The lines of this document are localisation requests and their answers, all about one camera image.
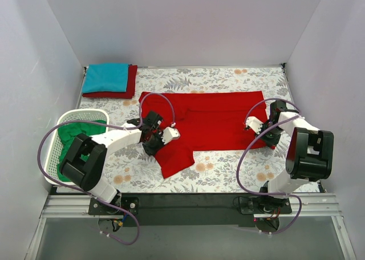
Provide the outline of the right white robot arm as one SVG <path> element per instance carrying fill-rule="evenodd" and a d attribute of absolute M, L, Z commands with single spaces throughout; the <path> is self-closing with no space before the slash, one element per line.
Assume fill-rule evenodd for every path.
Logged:
<path fill-rule="evenodd" d="M 265 122 L 251 116 L 246 120 L 260 140 L 268 147 L 278 144 L 281 133 L 286 132 L 291 140 L 286 155 L 285 169 L 260 188 L 266 193 L 258 198 L 258 206 L 271 213 L 279 200 L 302 185 L 327 179 L 332 170 L 334 134 L 309 124 L 296 109 L 289 109 L 283 100 L 270 105 L 270 116 Z"/>

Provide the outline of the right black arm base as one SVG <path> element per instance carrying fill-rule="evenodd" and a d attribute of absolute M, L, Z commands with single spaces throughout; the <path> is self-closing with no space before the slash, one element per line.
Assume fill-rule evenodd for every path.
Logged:
<path fill-rule="evenodd" d="M 232 203 L 240 214 L 253 216 L 255 227 L 261 231 L 277 232 L 279 215 L 292 213 L 289 199 L 244 194 L 235 197 Z"/>

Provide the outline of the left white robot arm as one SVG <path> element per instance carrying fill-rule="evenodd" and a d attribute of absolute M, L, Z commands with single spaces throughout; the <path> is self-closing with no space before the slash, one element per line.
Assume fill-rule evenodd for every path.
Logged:
<path fill-rule="evenodd" d="M 162 129 L 163 117 L 150 111 L 142 118 L 128 120 L 120 128 L 106 131 L 98 121 L 71 123 L 58 129 L 64 144 L 58 165 L 59 174 L 76 187 L 102 200 L 108 214 L 121 209 L 119 191 L 103 176 L 107 157 L 135 144 L 142 144 L 146 153 L 156 155 L 174 136 L 174 129 Z"/>

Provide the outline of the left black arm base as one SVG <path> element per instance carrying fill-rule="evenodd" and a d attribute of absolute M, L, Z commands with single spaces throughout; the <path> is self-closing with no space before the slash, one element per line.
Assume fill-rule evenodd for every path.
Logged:
<path fill-rule="evenodd" d="M 134 227 L 136 222 L 125 211 L 130 212 L 135 217 L 139 211 L 140 199 L 137 196 L 119 195 L 116 196 L 109 205 L 102 203 L 95 197 L 90 199 L 88 212 L 90 216 L 104 217 L 109 220 L 113 220 L 114 227 L 117 228 L 117 224 L 122 223 L 124 227 Z"/>

